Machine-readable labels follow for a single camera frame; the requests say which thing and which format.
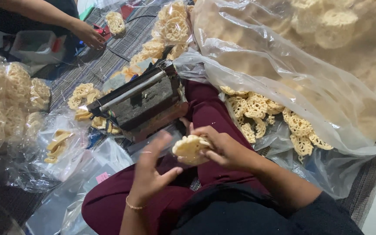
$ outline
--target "heat sealer machine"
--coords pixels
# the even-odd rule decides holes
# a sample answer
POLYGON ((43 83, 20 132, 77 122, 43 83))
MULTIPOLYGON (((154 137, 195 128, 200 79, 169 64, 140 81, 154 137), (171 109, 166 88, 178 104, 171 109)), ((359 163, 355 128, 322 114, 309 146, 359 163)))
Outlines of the heat sealer machine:
POLYGON ((188 111, 170 60, 158 60, 139 77, 87 105, 94 117, 111 120, 123 135, 140 142, 188 111))

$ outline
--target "gray carpet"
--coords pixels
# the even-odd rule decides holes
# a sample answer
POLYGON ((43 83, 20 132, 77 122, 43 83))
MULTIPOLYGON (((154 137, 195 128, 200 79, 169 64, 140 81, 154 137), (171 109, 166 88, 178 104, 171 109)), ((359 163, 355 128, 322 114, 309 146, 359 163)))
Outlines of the gray carpet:
MULTIPOLYGON (((139 8, 133 11, 129 19, 140 15, 155 15, 159 7, 139 8)), ((89 23, 105 25, 101 20, 101 11, 94 9, 86 20, 89 23)), ((131 58, 141 49, 141 45, 150 39, 150 30, 153 27, 152 18, 140 18, 129 24, 124 39, 111 39, 108 45, 118 50, 123 55, 131 58)), ((73 89, 80 83, 94 83, 101 86, 102 83, 115 71, 118 71, 127 64, 110 51, 94 51, 84 49, 79 59, 65 67, 65 71, 59 74, 59 78, 53 83, 53 96, 50 109, 56 109, 66 104, 67 98, 72 94, 73 89)), ((40 70, 35 77, 47 78, 50 72, 57 69, 55 66, 46 66, 40 70)), ((121 143, 123 147, 129 142, 121 143)), ((353 183, 349 197, 339 202, 346 207, 352 219, 360 225, 366 216, 366 208, 371 202, 371 192, 376 187, 376 157, 365 163, 353 183)), ((32 215, 39 205, 44 194, 30 194, 17 188, 6 187, 0 181, 0 205, 18 222, 21 226, 32 215)))

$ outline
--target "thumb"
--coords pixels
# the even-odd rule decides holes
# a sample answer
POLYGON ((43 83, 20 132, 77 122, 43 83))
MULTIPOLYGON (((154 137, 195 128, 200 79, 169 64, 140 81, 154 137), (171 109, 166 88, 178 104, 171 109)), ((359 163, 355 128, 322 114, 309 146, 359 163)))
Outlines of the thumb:
POLYGON ((165 187, 170 184, 179 174, 181 174, 183 169, 181 167, 174 167, 168 172, 160 176, 159 184, 161 187, 165 187))
POLYGON ((200 155, 204 156, 204 157, 206 157, 210 160, 215 161, 219 165, 223 165, 223 164, 226 163, 226 159, 224 157, 218 155, 216 152, 214 152, 212 150, 201 150, 200 155))

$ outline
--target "woman's left hand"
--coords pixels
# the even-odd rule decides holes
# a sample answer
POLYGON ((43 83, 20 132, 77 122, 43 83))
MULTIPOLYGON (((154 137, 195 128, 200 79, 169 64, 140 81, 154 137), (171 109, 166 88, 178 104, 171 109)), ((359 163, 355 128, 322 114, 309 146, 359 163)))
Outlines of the woman's left hand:
POLYGON ((182 168, 175 167, 163 175, 156 171, 156 162, 162 149, 172 140, 166 131, 160 131, 158 136, 143 149, 143 153, 136 163, 134 181, 128 197, 132 206, 145 206, 147 201, 172 182, 182 168))

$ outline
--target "black shirt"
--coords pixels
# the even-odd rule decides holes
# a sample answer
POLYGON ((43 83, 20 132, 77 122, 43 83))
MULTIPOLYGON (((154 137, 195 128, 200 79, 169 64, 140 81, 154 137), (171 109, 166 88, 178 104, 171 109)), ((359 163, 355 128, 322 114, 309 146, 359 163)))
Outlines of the black shirt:
MULTIPOLYGON (((45 0, 64 13, 78 17, 78 10, 74 0, 45 0)), ((18 13, 9 12, 0 8, 0 31, 6 34, 17 34, 22 30, 50 30, 57 36, 66 35, 69 31, 56 25, 44 24, 31 20, 18 13)))
POLYGON ((192 197, 173 235, 363 235, 349 213, 327 193, 293 214, 268 196, 240 184, 219 184, 192 197))

